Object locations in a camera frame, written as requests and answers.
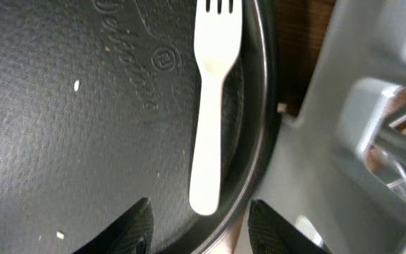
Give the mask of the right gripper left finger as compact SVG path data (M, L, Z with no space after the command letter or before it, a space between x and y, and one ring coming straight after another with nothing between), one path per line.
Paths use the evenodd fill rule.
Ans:
M154 217L149 198L141 198L74 254L146 254L150 252Z

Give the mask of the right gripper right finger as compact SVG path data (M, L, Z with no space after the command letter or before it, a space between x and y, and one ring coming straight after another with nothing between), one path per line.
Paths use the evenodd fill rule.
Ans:
M329 254L263 200L250 203L248 233L254 254Z

